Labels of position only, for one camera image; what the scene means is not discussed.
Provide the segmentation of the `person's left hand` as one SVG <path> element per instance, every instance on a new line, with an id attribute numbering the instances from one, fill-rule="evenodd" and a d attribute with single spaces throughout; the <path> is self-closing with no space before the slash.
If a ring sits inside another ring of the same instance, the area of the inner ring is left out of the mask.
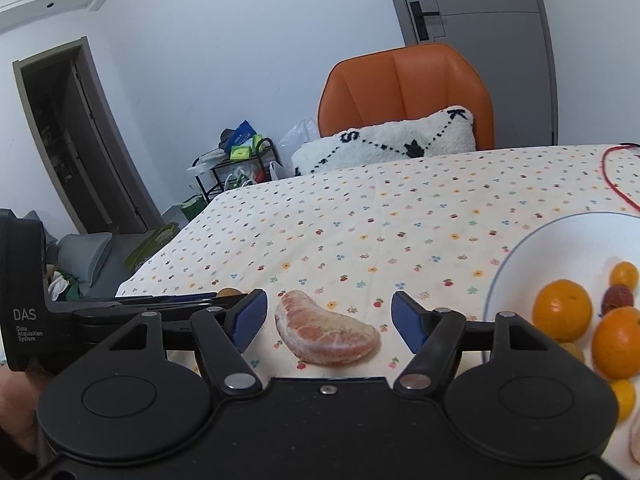
<path id="1" fill-rule="evenodd" d="M 12 372 L 1 367 L 1 429 L 29 451 L 37 434 L 35 410 L 48 378 L 38 370 Z"/>

